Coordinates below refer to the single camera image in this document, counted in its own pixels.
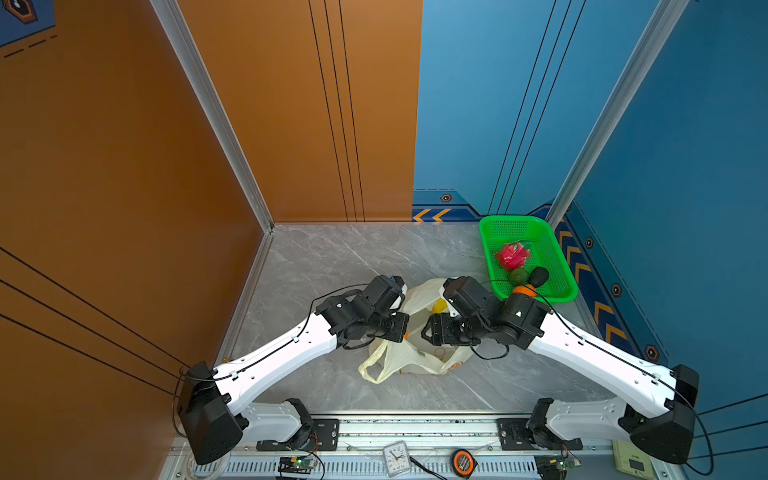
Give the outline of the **orange fruit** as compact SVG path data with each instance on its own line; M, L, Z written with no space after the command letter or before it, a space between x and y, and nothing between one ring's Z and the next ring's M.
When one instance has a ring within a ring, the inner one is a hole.
M536 288L531 284L516 286L513 290L513 293L526 295L531 298L535 298L538 296Z

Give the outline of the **green round fruit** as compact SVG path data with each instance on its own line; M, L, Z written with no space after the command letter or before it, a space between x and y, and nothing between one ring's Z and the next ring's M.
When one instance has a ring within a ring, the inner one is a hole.
M508 281L514 287L527 284L529 277L529 272L524 268L516 268L508 273Z

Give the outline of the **red dragon fruit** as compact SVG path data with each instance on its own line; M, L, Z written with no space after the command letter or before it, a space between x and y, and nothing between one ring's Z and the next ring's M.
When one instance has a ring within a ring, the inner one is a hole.
M531 251L522 242L504 244L495 253L499 265L507 271L522 268L531 257Z

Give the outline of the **translucent yellowish plastic bag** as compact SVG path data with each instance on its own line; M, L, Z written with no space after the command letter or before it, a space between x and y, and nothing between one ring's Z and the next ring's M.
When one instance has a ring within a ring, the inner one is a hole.
M368 358L358 367L362 378L381 384L394 374L445 375L473 357L466 346L435 346L421 337L434 303L442 298L446 278L430 279L409 289L399 311L409 315L401 343L375 340Z

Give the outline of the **dark avocado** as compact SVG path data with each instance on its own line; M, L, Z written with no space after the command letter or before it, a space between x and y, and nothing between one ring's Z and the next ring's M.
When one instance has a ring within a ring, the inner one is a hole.
M549 271L544 267L535 267L528 278L528 284L537 289L547 283L550 278Z

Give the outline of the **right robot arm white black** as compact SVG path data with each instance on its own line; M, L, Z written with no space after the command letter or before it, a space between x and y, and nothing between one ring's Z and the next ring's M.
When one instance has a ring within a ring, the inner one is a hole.
M629 442L661 461L682 465L691 451L699 375L631 355L563 318L534 285L498 299L472 277L441 288L449 310L421 332L436 346L475 347L489 339L555 360L610 391L607 400L537 401L526 422L533 445L571 448L583 438Z

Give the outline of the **yellow fruit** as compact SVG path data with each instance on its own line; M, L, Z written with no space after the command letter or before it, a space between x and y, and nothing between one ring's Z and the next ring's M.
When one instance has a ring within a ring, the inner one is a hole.
M447 302L446 302L444 299L442 299L442 298L438 299L438 300L437 300L437 301L434 303L434 305L433 305L433 307L432 307L432 309L431 309L431 313L432 313L432 314L441 314L441 313L449 313L449 312L450 312L450 309L449 309L449 307L448 307L448 304L447 304Z

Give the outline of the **green plastic basket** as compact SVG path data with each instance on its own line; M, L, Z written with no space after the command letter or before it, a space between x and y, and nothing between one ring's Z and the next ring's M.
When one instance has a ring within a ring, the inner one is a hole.
M534 216L488 216L479 224L482 247L489 270L491 289L499 299L506 299L513 291L508 273L496 254L507 244L520 242L531 256L523 268L531 272L535 267L545 268L550 276L537 290L552 304L572 302L578 296L578 285L561 251L550 225Z

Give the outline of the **orange black tape measure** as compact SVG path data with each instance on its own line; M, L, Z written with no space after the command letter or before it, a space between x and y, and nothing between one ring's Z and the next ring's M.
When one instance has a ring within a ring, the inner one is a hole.
M461 479L469 479L476 467L477 461L468 450L458 449L452 453L451 468L457 477Z

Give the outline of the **small white clock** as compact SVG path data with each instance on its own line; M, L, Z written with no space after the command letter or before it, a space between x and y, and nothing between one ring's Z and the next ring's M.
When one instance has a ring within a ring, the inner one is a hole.
M387 445L382 450L384 466L389 477L407 474L412 469L412 463L407 444L399 441Z

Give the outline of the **circuit board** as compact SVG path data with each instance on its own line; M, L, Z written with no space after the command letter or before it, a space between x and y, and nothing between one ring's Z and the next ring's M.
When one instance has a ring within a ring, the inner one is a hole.
M570 470L582 465L581 460L573 456L537 456L535 463L542 480L566 480Z
M319 467L319 462L311 455L280 457L277 469L277 479L309 479Z

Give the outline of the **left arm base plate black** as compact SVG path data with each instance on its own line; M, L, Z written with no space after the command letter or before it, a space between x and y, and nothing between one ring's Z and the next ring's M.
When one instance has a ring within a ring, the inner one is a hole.
M300 429L285 442L274 440L259 441L258 451L287 452L287 451L336 451L339 439L340 421L333 418L312 420L302 425Z

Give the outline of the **green wall switch box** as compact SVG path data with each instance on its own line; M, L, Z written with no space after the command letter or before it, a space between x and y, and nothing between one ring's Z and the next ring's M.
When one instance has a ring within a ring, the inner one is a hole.
M613 441L612 451L619 472L640 479L656 478L651 457L632 443Z

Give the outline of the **aluminium frame post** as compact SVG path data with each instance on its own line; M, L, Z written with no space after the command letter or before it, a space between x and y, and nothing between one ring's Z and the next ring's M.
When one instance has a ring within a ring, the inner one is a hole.
M151 0L151 6L184 70L198 103L238 180L261 229L271 234L275 222L226 113L211 75L177 1Z
M546 216L555 230L635 97L688 0L659 1Z

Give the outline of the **left aluminium frame post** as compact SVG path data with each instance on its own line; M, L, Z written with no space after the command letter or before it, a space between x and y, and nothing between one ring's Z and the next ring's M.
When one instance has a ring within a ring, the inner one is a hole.
M238 180L261 229L271 234L275 222L226 113L211 75L177 1L151 0L151 6L184 70L198 103Z

